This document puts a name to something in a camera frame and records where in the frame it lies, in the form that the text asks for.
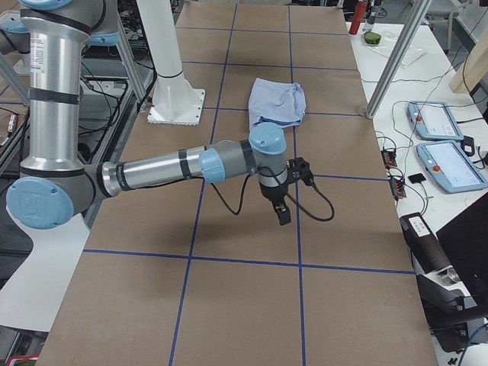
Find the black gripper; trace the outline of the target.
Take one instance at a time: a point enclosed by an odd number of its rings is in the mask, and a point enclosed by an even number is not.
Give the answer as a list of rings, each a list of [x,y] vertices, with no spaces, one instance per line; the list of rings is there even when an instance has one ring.
[[[289,207],[285,204],[284,197],[288,193],[286,184],[274,187],[268,187],[262,183],[259,184],[262,195],[267,198],[273,205],[274,211],[278,217],[279,224],[291,223],[291,212]]]

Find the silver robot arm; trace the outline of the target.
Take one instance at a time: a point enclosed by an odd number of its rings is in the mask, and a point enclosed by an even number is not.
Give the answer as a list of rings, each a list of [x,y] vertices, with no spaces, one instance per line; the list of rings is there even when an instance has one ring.
[[[135,66],[126,69],[125,95],[116,98],[106,123],[90,130],[79,124],[84,49],[92,38],[115,45],[124,38],[115,1],[23,1],[20,19],[30,34],[28,154],[6,191],[8,212],[20,223],[48,230],[70,221],[100,201],[125,191],[157,188],[202,179],[210,184],[244,175],[258,176],[263,196],[280,224],[291,213],[285,198],[292,174],[286,139],[279,127],[264,123],[239,142],[180,149],[162,156],[124,162],[131,122],[149,97],[156,104],[149,121],[195,125],[205,92],[185,79],[175,23],[167,1],[137,4],[156,67],[145,82]]]

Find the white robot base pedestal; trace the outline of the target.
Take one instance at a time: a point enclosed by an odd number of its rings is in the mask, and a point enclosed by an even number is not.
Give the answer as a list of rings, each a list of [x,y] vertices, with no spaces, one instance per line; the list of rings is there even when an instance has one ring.
[[[153,124],[197,125],[205,90],[185,78],[169,1],[137,2],[157,79],[148,121]]]

